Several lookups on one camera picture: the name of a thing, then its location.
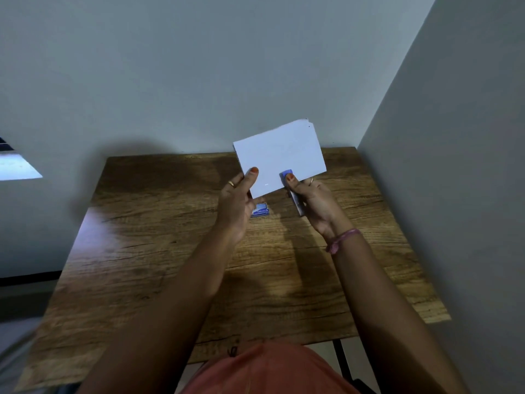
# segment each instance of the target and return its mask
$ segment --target orange shirt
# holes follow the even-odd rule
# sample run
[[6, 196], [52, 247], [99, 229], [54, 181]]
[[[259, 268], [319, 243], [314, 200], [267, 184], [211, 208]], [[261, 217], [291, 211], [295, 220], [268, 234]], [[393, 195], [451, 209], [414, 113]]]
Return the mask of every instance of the orange shirt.
[[307, 347], [268, 341], [235, 357], [211, 360], [181, 394], [334, 394], [359, 392]]

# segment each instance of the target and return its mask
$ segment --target hand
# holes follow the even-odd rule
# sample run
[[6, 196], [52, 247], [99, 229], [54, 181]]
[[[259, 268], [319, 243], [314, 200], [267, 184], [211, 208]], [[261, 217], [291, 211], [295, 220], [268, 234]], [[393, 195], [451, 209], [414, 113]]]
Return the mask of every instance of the hand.
[[305, 212], [312, 227], [327, 243], [347, 230], [353, 228], [344, 210], [333, 198], [328, 187], [319, 181], [308, 178], [302, 182], [292, 174], [286, 175], [286, 186], [298, 194], [305, 203]]
[[232, 178], [235, 187], [227, 183], [219, 195], [215, 226], [229, 232], [235, 245], [246, 233], [248, 221], [256, 204], [263, 201], [262, 198], [252, 199], [248, 195], [258, 175], [257, 167], [252, 167], [246, 176], [242, 172], [237, 174]]

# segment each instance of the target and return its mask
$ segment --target wood grain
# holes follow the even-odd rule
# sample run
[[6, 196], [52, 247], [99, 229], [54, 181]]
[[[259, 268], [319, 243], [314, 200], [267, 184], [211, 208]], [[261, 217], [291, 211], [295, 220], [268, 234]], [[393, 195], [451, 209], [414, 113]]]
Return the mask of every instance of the wood grain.
[[[355, 148], [323, 149], [323, 181], [423, 319], [449, 319]], [[17, 390], [82, 381], [113, 334], [157, 296], [211, 227], [234, 153], [109, 158]], [[241, 341], [357, 335], [322, 238], [280, 190], [253, 218], [190, 358]]]

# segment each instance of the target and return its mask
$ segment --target window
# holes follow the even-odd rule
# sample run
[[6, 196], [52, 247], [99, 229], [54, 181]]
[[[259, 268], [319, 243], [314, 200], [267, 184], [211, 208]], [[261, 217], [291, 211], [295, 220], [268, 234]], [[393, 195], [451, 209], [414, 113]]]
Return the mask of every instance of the window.
[[10, 179], [42, 178], [26, 160], [0, 138], [0, 181]]

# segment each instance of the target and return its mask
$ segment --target person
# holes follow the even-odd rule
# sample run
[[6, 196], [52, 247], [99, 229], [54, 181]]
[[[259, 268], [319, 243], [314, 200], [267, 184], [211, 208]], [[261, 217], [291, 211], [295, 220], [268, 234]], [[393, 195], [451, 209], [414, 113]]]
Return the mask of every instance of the person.
[[[220, 192], [214, 226], [173, 282], [108, 346], [80, 394], [174, 393], [228, 261], [258, 199], [249, 190], [258, 169], [239, 173]], [[327, 244], [358, 333], [386, 393], [467, 393], [463, 380], [423, 320], [397, 290], [331, 195], [317, 180], [286, 185], [305, 203], [310, 224]], [[358, 393], [310, 349], [265, 341], [209, 361], [184, 393]]]

